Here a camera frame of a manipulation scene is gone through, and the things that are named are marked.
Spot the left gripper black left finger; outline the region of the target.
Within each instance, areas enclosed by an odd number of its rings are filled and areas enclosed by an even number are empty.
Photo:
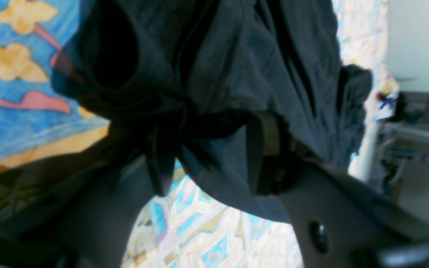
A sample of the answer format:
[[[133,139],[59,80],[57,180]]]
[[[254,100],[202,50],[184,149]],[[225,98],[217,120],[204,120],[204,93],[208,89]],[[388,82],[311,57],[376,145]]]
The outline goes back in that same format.
[[[169,193],[178,137],[167,124],[128,136],[109,159],[1,222],[0,266],[120,267],[143,207]]]

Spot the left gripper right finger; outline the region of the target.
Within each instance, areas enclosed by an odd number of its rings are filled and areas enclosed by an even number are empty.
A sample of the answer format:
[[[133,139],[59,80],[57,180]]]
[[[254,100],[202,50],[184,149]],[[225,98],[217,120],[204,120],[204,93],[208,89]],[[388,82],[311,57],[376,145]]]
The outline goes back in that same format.
[[[246,122],[250,191],[277,198],[307,268],[429,268],[429,224],[324,162],[281,116]]]

